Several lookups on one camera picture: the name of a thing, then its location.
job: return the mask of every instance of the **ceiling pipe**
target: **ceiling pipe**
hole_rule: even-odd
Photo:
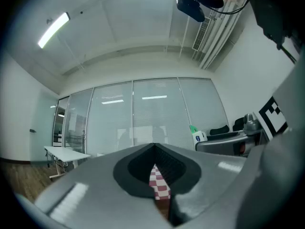
[[[240,7],[242,7],[245,4],[246,0],[242,0],[242,5]],[[213,60],[217,57],[218,53],[220,52],[220,50],[223,48],[224,44],[226,43],[226,41],[228,40],[229,36],[231,35],[240,15],[241,15],[242,11],[240,11],[237,14],[233,15],[233,18],[231,18],[227,28],[225,29],[222,37],[219,40],[219,43],[217,44],[216,48],[215,48],[215,52],[216,54],[213,57],[209,57],[209,59],[206,61],[206,63],[203,66],[203,69],[207,69],[210,64],[213,62]]]
[[[65,43],[66,47],[69,49],[69,51],[70,51],[72,57],[78,62],[79,65],[77,65],[77,67],[78,67],[80,70],[82,70],[83,72],[86,72],[86,71],[85,71],[85,68],[84,68],[83,65],[82,65],[82,63],[77,59],[77,57],[76,57],[76,56],[74,55],[74,53],[72,52],[70,46],[67,44],[67,41],[66,41],[64,38],[63,38],[62,40],[63,40],[63,42]]]
[[[173,9],[174,9],[174,6],[176,6],[176,0],[174,0],[173,5],[172,5],[172,7],[171,7],[171,9],[169,11],[170,17],[169,17],[168,24],[167,24],[167,32],[166,32],[166,35],[167,35],[167,44],[166,44],[165,54],[167,54],[168,44],[170,42],[170,35],[171,35],[171,27],[172,27],[172,21],[173,21]]]
[[[234,6],[235,6],[235,3],[234,3],[234,2],[231,2],[228,11],[233,11]],[[212,42],[211,46],[209,47],[209,50],[206,52],[206,55],[204,56],[202,62],[201,62],[200,65],[199,65],[199,68],[202,69],[204,63],[206,62],[206,60],[207,60],[208,57],[210,56],[212,50],[214,49],[216,43],[218,42],[218,39],[220,38],[221,34],[223,33],[224,27],[226,26],[226,24],[227,24],[229,18],[230,18],[230,15],[225,15],[225,17],[224,17],[224,19],[223,19],[223,21],[222,21],[222,23],[221,23],[221,26],[220,26],[220,28],[219,28],[217,34],[215,35],[215,37],[214,37],[214,39],[213,39],[213,42]]]
[[[183,49],[183,46],[184,46],[184,41],[185,41],[185,37],[186,37],[186,33],[187,33],[187,28],[189,27],[189,22],[190,22],[190,16],[187,16],[187,22],[186,22],[185,32],[184,32],[184,36],[183,36],[183,41],[182,41],[182,44],[181,44],[179,58],[181,57],[181,53],[182,53],[182,49]]]

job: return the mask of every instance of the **table leg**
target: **table leg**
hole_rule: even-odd
[[[73,161],[73,166],[74,166],[74,168],[76,168],[78,166],[77,160]]]
[[[58,166],[58,158],[57,157],[55,157],[55,161],[56,161],[55,164],[56,164],[57,175],[50,176],[50,179],[55,178],[55,177],[61,177],[65,174],[65,173],[61,173],[61,170]]]

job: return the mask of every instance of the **checkered cloth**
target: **checkered cloth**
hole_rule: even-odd
[[[152,168],[149,186],[154,189],[154,196],[156,200],[171,198],[171,190],[166,184],[156,165],[154,165]]]

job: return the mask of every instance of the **fluorescent light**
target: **fluorescent light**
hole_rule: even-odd
[[[155,98],[166,98],[167,95],[165,96],[155,96],[155,97],[143,97],[142,99],[155,99]]]
[[[109,102],[102,102],[102,104],[113,104],[113,103],[120,103],[120,102],[124,102],[124,100],[121,99],[121,100],[115,100],[115,101],[109,101]]]
[[[69,21],[68,13],[63,13],[44,33],[40,41],[38,42],[38,45],[43,48],[44,45],[48,42],[48,40],[52,37],[52,35],[55,34],[58,29],[63,26],[66,22]]]

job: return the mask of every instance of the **window blinds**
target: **window blinds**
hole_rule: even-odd
[[[179,78],[192,125],[207,135],[228,124],[224,107],[211,80]]]
[[[87,154],[108,154],[132,146],[132,83],[95,88],[87,123]]]
[[[134,145],[155,142],[194,149],[176,78],[133,83],[133,136]]]

